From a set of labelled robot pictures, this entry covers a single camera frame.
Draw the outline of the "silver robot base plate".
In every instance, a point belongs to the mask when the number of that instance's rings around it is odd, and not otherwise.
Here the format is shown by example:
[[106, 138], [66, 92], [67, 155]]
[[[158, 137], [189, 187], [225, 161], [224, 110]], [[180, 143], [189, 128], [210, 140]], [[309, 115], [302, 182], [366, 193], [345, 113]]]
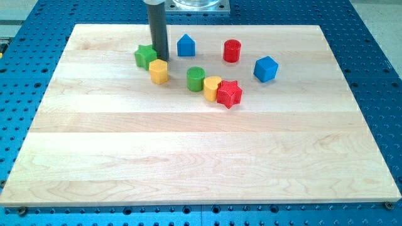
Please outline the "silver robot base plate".
[[229, 0], [166, 0], [165, 11], [168, 14], [229, 14]]

